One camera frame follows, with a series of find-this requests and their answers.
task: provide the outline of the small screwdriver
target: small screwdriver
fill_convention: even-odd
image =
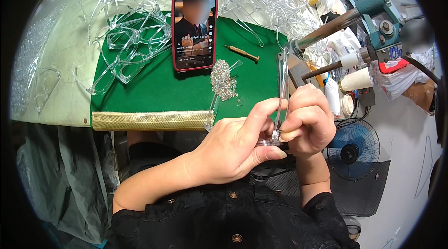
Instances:
[[[227,49],[231,50],[232,52],[235,52],[235,53],[237,53],[237,54],[239,54],[239,55],[241,55],[241,56],[244,56],[244,57],[247,57],[247,58],[250,59],[250,60],[253,60],[255,63],[257,63],[258,60],[260,60],[260,57],[259,57],[259,56],[253,56],[253,55],[251,55],[251,54],[248,54],[248,53],[247,53],[246,51],[244,51],[244,50],[240,50],[240,49],[238,49],[238,48],[235,48],[234,46],[227,46],[227,45],[224,45],[224,47],[226,47]]]

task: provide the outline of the smartphone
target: smartphone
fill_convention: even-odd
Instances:
[[[172,59],[177,72],[215,63],[217,10],[218,0],[172,0]]]

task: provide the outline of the gray cloth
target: gray cloth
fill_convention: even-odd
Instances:
[[[92,130],[27,123],[25,138],[17,168],[37,217],[101,244],[110,216]]]

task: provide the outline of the hand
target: hand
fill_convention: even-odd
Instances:
[[[190,38],[190,34],[188,34],[185,37],[182,37],[182,47],[192,47],[193,46],[193,39]]]
[[[328,100],[312,84],[298,87],[289,98],[290,114],[280,127],[282,142],[289,141],[294,156],[311,156],[322,151],[336,133]]]
[[[247,118],[219,120],[198,148],[182,155],[194,185],[233,182],[262,162],[285,158],[277,146],[255,147],[260,134],[272,135],[274,124],[269,116],[279,101],[271,98],[255,104]]]

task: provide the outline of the electric fan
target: electric fan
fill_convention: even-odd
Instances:
[[[373,127],[363,121],[348,119],[327,146],[327,161],[341,178],[357,181],[370,174],[378,162],[379,139]]]

